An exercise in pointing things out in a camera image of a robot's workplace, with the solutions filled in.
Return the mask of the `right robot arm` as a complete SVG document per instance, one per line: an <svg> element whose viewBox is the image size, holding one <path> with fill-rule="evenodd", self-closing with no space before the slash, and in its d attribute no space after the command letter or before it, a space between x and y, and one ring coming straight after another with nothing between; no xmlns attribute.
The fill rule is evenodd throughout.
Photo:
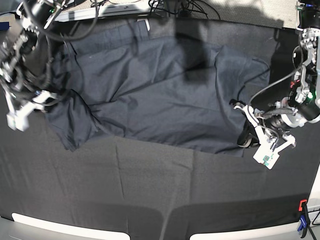
<svg viewBox="0 0 320 240"><path fill-rule="evenodd" d="M23 0L15 11L16 21L0 42L0 86L4 91L9 124L17 128L33 111L44 111L66 98L69 91L52 84L52 42L67 40L51 30L56 18L69 6L68 0ZM26 65L38 48L47 44L44 72L33 73Z"/></svg>

